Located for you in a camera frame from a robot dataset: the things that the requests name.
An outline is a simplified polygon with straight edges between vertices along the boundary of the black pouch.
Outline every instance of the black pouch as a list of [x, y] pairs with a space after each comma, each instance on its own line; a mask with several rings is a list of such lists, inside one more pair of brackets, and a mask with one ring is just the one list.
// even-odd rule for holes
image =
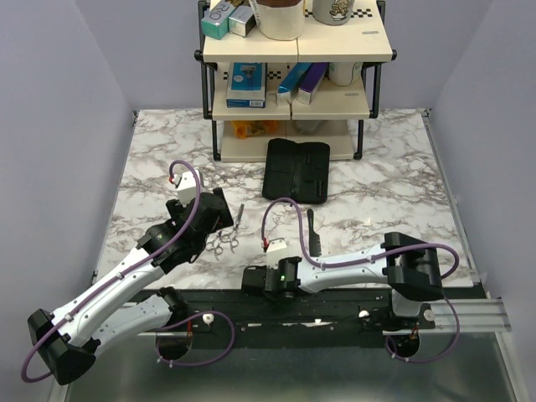
[[327, 200], [329, 145], [275, 138], [268, 142], [262, 196], [288, 197], [300, 204], [324, 204]]

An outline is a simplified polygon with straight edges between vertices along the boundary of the lavender wall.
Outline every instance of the lavender wall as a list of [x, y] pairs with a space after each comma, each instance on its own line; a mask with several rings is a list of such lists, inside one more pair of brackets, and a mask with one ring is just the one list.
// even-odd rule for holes
[[[201, 106], [196, 1], [75, 1], [136, 108]], [[399, 58], [384, 67], [381, 107], [432, 106], [491, 2], [388, 0]]]
[[487, 289], [504, 300], [536, 400], [536, 3], [495, 0], [431, 115]]
[[[90, 284], [132, 112], [70, 0], [0, 0], [0, 400], [46, 400], [18, 377], [26, 318]], [[32, 375], [44, 372], [39, 357]]]

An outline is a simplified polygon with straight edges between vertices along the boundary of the white marble countertop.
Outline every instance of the white marble countertop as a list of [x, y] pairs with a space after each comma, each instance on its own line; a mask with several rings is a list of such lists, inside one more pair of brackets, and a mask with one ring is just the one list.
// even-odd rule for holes
[[[471, 286], [420, 114], [385, 111], [378, 120], [366, 121], [363, 153], [361, 161], [331, 162], [327, 202], [312, 206], [322, 255], [361, 250], [382, 242], [385, 232], [399, 231], [454, 247], [461, 255], [460, 268], [444, 285]], [[240, 246], [235, 253], [224, 247], [219, 260], [205, 251], [195, 263], [178, 266], [149, 287], [240, 288], [243, 269], [264, 264], [260, 220], [269, 203], [260, 195], [264, 163], [214, 162], [210, 122], [197, 109], [140, 113], [98, 277], [118, 264], [149, 226], [168, 218], [165, 203], [175, 198], [174, 187], [168, 183], [168, 165], [174, 159], [202, 169], [206, 188], [223, 188], [233, 215], [245, 204]], [[272, 209], [267, 234], [272, 239], [285, 237], [298, 250], [297, 221], [290, 206]], [[440, 261], [445, 272], [452, 258], [440, 252]]]

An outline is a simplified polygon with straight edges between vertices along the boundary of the beige shelf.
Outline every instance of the beige shelf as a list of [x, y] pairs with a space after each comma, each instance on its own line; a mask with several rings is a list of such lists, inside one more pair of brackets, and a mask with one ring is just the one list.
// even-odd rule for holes
[[[219, 0], [211, 0], [214, 7]], [[254, 28], [247, 38], [227, 33], [217, 40], [205, 37], [203, 57], [206, 62], [257, 62], [296, 63], [298, 49], [296, 40], [280, 41], [268, 39], [258, 28]]]
[[287, 64], [268, 64], [265, 108], [227, 107], [226, 75], [229, 72], [229, 64], [218, 63], [212, 118], [214, 120], [289, 120], [291, 118], [290, 105], [278, 106], [276, 103], [277, 87], [281, 83], [282, 79], [285, 78], [287, 71]]
[[318, 132], [304, 135], [296, 131], [291, 121], [281, 122], [278, 132], [272, 135], [250, 137], [240, 140], [235, 136], [229, 122], [224, 124], [222, 138], [222, 162], [265, 162], [268, 141], [272, 138], [287, 138], [295, 142], [325, 142], [331, 148], [330, 159], [341, 161], [353, 158], [352, 137], [346, 121], [326, 121]]
[[361, 77], [350, 86], [338, 86], [327, 78], [310, 105], [292, 102], [293, 120], [368, 119], [369, 103]]
[[[217, 2], [211, 0], [210, 7]], [[247, 38], [233, 33], [227, 33], [221, 40], [206, 37], [204, 61], [390, 61], [393, 51], [375, 0], [355, 0], [353, 14], [344, 25], [319, 23], [312, 16], [312, 0], [306, 0], [305, 30], [298, 39], [268, 39], [258, 28], [254, 28]]]
[[294, 142], [325, 142], [329, 145], [331, 161], [344, 161], [353, 158], [352, 136], [345, 120], [325, 121], [314, 134], [301, 134], [289, 122], [286, 125], [286, 139]]
[[239, 139], [231, 123], [224, 124], [224, 136], [221, 142], [222, 162], [265, 162], [268, 151], [268, 141], [273, 138], [286, 137], [286, 122], [280, 122], [274, 134]]
[[319, 23], [311, 11], [312, 0], [306, 0], [305, 30], [297, 39], [299, 61], [391, 60], [393, 50], [375, 0], [355, 0], [353, 18], [344, 25]]

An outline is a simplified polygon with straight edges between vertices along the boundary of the silver scissors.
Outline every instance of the silver scissors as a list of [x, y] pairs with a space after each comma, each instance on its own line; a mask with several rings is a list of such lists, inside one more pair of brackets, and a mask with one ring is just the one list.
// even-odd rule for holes
[[238, 228], [240, 227], [240, 221], [242, 220], [243, 213], [244, 213], [244, 205], [241, 204], [240, 208], [238, 209], [236, 219], [234, 220], [233, 229], [230, 231], [230, 233], [224, 234], [221, 238], [222, 243], [229, 243], [232, 252], [235, 252], [235, 248], [240, 245], [240, 242], [238, 241], [237, 237], [238, 237]]
[[214, 237], [212, 241], [209, 241], [206, 246], [207, 251], [214, 251], [216, 258], [218, 258], [218, 255], [222, 255], [224, 253], [224, 248], [221, 246], [221, 244], [224, 243], [221, 232], [222, 231], [220, 230], [216, 234], [216, 237]]

